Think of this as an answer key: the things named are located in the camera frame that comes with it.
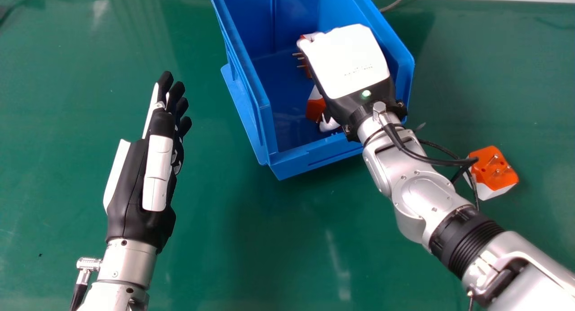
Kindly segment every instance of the blue plastic bin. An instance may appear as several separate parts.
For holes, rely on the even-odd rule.
[[[361,153],[341,132],[305,118],[314,84],[292,53],[303,33],[361,23],[372,29],[409,104],[414,61],[371,0],[212,0],[226,43],[222,75],[257,161],[282,180]]]

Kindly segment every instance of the black fingertip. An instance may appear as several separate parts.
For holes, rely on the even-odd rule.
[[[180,121],[180,126],[179,126],[179,135],[180,137],[184,137],[186,135],[186,133],[190,130],[191,128],[191,119],[188,116],[185,116],[181,119]]]
[[[167,108],[169,112],[175,114],[176,104],[179,102],[185,91],[186,88],[180,81],[176,82],[176,84],[174,84],[174,86],[170,88],[170,98],[168,99],[167,103]]]
[[[176,116],[183,116],[186,110],[190,107],[187,98],[181,98],[176,104]]]
[[[174,77],[170,71],[165,71],[158,79],[158,85],[160,86],[158,90],[158,102],[166,102],[166,93],[170,89],[170,86],[174,83]]]
[[[150,135],[174,137],[174,116],[167,112],[159,112],[150,120]]]

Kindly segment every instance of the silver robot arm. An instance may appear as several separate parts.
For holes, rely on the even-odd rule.
[[[154,85],[142,138],[119,142],[103,195],[107,248],[80,258],[70,311],[146,311],[156,256],[172,235],[171,207],[191,119],[183,83],[165,71]],[[88,290],[90,276],[98,278]]]
[[[361,25],[298,41],[320,90],[324,114],[363,159],[394,205],[397,226],[436,256],[473,301],[490,311],[575,310],[575,275],[513,231],[485,217],[434,170],[396,100],[386,59]]]

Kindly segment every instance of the green table surface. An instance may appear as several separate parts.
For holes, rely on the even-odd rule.
[[[0,2],[2,311],[68,309],[76,259],[105,249],[115,148],[164,69],[195,124],[150,311],[466,309],[360,157],[282,182],[257,164],[209,0]],[[574,269],[575,7],[405,0],[385,16],[416,59],[408,125],[460,155],[498,146],[521,182],[483,210]]]

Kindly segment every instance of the robotic arm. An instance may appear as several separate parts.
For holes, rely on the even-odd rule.
[[[320,123],[335,119],[349,141],[363,144],[367,169],[393,203],[405,237],[436,256],[490,311],[575,310],[572,272],[504,231],[434,170],[474,161],[425,155],[415,133],[400,123],[407,111],[395,99],[386,59],[368,27],[317,33],[298,47],[325,100],[327,117]]]
[[[119,142],[103,197],[108,225],[103,258],[80,258],[70,311],[145,311],[156,256],[172,235],[171,199],[191,119],[183,83],[165,71],[154,85],[142,138]],[[92,272],[98,278],[88,291]]]

